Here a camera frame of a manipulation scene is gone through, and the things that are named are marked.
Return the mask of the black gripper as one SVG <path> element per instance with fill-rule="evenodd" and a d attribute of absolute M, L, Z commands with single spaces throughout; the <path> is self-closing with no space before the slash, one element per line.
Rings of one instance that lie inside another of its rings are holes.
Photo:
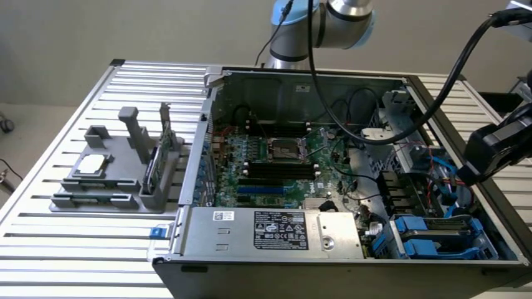
<path fill-rule="evenodd" d="M 529 157 L 528 103 L 517 108 L 500 124 L 489 124 L 470 134 L 464 151 L 465 165 L 457 170 L 457 176 L 466 186 L 472 186 Z"/>

